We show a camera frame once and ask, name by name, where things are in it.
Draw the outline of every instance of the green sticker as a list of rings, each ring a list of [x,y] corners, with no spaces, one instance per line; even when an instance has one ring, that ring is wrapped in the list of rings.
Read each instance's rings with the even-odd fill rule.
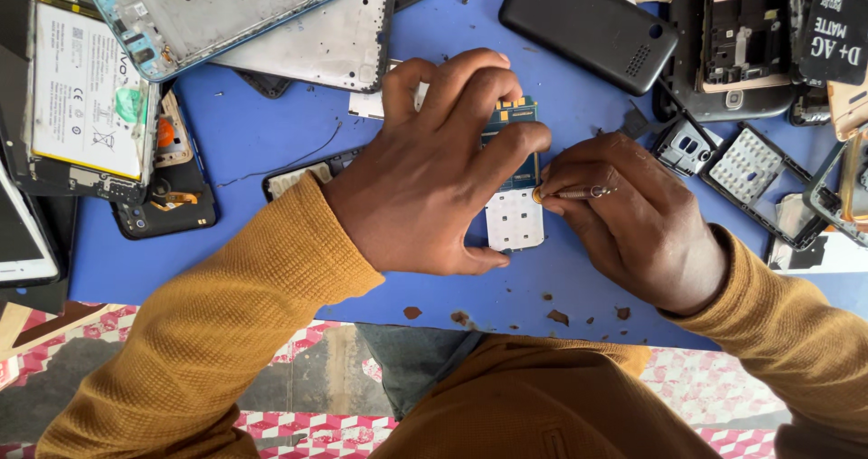
[[[120,88],[114,93],[114,111],[127,123],[145,123],[147,98],[139,90]]]

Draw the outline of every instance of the mustard sweater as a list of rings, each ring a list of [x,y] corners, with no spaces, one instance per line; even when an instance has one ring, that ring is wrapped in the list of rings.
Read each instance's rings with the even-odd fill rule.
[[[793,412],[779,457],[868,456],[868,323],[781,277],[734,237],[730,279],[675,319]],[[157,290],[126,345],[84,379],[40,457],[258,457],[234,404],[323,304],[383,283],[306,176],[225,247]],[[641,346],[489,336],[372,457],[716,457],[637,376]]]

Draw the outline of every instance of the orange sticker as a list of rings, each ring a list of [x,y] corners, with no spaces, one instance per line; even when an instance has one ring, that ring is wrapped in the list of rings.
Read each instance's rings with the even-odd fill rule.
[[[175,140],[175,128],[167,119],[160,117],[157,126],[157,147],[168,147]]]

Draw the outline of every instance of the white phone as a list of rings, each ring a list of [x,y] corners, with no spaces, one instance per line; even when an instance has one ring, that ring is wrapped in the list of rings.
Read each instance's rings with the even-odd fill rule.
[[[0,185],[0,286],[57,277],[49,244],[3,165]]]

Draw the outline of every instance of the blue table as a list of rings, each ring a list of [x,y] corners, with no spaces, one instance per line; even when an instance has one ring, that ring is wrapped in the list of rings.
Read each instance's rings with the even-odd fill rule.
[[[461,1],[424,0],[396,14],[390,56],[440,63],[443,56],[481,46],[507,54],[525,93],[537,99],[540,120],[553,132],[551,152],[542,155],[544,163],[598,128],[613,131],[621,126],[629,108],[626,93],[506,30],[497,22],[503,0],[468,0],[467,5]],[[176,88],[214,185],[281,167],[313,151],[331,137],[338,121],[343,121],[338,135],[307,162],[369,142],[381,124],[347,115],[349,93],[345,91],[309,90],[308,85],[296,83],[282,98],[271,100],[232,71],[212,65],[182,76]],[[653,118],[650,95],[635,102]],[[832,145],[828,128],[797,129],[783,118],[754,125],[810,171],[817,170]],[[736,131],[732,123],[710,126],[722,137]],[[220,248],[265,205],[261,180],[262,176],[250,176],[215,189],[222,212],[216,226],[137,242],[121,236],[107,202],[84,199],[71,298],[142,304],[158,286]],[[757,253],[764,251],[766,231],[698,178],[688,184],[710,222],[725,225]],[[392,273],[363,298],[324,307],[317,318],[460,329],[450,314],[461,310],[488,331],[716,349],[706,338],[666,322],[650,305],[594,270],[578,238],[559,217],[546,212],[544,222],[548,240],[514,254],[506,269],[479,277]],[[468,238],[481,244],[485,237],[485,220],[480,216]],[[868,274],[810,279],[832,304],[868,317],[868,299],[859,297],[868,294]],[[553,298],[547,301],[543,294]],[[403,313],[408,306],[418,307],[422,315],[408,320]],[[623,307],[631,309],[628,320],[616,316],[616,308]],[[551,309],[568,315],[570,326],[548,319]],[[591,317],[593,323],[586,323]]]

